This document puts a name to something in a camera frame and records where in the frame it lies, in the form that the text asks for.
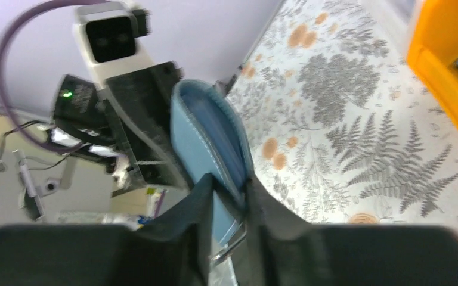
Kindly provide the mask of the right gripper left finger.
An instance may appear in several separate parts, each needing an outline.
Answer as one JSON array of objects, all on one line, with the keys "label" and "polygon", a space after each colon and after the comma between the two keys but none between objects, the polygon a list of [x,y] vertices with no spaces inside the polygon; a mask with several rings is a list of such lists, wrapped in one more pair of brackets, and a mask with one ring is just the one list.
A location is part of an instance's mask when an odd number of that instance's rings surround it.
[{"label": "right gripper left finger", "polygon": [[137,230],[118,224],[0,227],[0,285],[208,285],[213,176]]}]

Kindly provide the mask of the yellow card storage bin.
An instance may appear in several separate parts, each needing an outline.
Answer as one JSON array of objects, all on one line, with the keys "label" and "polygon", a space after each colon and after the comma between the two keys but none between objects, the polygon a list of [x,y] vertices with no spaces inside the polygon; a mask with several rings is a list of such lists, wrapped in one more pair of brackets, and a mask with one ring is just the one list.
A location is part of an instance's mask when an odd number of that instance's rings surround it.
[{"label": "yellow card storage bin", "polygon": [[420,1],[406,62],[458,131],[458,1]]}]

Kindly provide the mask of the blue card holder wallet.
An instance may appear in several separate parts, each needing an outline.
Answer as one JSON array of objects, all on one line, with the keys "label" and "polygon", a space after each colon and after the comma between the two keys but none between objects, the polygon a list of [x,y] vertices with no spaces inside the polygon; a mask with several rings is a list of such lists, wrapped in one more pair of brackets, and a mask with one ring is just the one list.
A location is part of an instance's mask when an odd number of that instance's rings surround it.
[{"label": "blue card holder wallet", "polygon": [[239,220],[222,199],[228,198],[238,210],[243,209],[243,188],[253,173],[240,117],[212,85],[181,80],[172,91],[171,142],[193,182],[210,173],[222,185],[222,193],[213,199],[213,237],[221,246],[228,244]]}]

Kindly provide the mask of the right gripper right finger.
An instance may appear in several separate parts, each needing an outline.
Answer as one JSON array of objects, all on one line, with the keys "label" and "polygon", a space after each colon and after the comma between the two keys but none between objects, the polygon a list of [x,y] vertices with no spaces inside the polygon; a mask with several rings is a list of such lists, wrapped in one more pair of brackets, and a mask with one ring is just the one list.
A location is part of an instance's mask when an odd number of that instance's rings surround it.
[{"label": "right gripper right finger", "polygon": [[246,183],[252,285],[458,285],[458,236],[421,225],[311,224]]}]

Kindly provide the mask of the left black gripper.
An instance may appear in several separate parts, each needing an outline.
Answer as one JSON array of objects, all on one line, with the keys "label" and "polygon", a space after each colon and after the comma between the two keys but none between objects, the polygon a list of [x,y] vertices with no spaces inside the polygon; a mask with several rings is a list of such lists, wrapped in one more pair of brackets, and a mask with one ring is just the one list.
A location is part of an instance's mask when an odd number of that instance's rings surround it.
[{"label": "left black gripper", "polygon": [[131,186],[190,189],[191,178],[171,144],[172,88],[181,79],[173,61],[110,78],[106,88],[67,74],[52,119],[83,143],[125,156]]}]

